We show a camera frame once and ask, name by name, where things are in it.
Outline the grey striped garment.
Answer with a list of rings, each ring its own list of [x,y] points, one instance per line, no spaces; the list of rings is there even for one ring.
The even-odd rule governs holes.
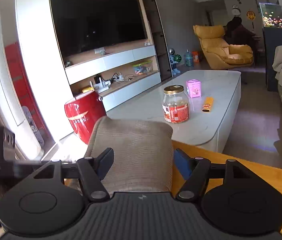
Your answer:
[[[102,184],[115,192],[168,192],[172,188],[173,129],[164,122],[100,118],[93,128],[86,157],[106,148],[114,162]]]

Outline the red round mini fridge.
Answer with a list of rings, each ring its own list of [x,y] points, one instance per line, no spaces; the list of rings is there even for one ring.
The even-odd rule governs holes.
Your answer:
[[[74,132],[88,144],[94,125],[106,116],[102,97],[95,90],[90,90],[68,101],[64,108]]]

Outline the glass jar red label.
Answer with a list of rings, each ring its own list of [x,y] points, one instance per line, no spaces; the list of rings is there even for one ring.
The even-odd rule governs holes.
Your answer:
[[[162,101],[164,119],[173,124],[179,124],[189,119],[189,99],[182,85],[172,85],[164,88]]]

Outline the orange small packet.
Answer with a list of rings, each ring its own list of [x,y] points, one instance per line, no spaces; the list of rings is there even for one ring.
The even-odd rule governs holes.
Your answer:
[[[214,102],[214,99],[212,97],[206,97],[205,101],[202,105],[202,112],[204,112],[204,113],[211,112],[213,102]]]

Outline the white coffee table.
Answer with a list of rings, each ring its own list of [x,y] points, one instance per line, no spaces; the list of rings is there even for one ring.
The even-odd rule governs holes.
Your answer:
[[[241,99],[241,73],[191,70],[108,111],[112,119],[160,121],[172,139],[223,152]]]

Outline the pink small box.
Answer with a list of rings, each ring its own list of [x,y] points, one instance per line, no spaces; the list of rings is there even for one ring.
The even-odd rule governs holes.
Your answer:
[[[199,98],[202,95],[201,82],[197,79],[186,81],[187,93],[190,98]]]

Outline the clear plastic storage box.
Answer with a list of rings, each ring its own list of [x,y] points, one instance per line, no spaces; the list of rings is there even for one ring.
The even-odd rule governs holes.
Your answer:
[[[152,60],[144,61],[133,65],[133,69],[136,75],[143,75],[153,71]]]

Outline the blue water bottle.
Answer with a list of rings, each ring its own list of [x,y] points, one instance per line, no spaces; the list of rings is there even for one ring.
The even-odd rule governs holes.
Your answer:
[[[191,51],[188,49],[186,50],[186,53],[184,54],[184,64],[187,67],[193,67],[193,55]]]

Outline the robot figurine toy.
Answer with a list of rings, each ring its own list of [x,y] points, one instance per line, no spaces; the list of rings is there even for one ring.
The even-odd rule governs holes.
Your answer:
[[[170,48],[168,50],[168,53],[169,53],[172,75],[175,76],[180,74],[181,71],[177,68],[177,64],[181,62],[181,56],[179,54],[176,54],[173,48]]]

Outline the black television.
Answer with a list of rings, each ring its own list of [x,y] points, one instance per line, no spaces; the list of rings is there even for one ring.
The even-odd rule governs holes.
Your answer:
[[[61,55],[147,39],[139,0],[50,0]]]

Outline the fish tank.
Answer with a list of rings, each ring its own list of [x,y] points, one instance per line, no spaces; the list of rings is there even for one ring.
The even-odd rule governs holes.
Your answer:
[[[282,5],[259,3],[259,7],[265,28],[282,29]]]

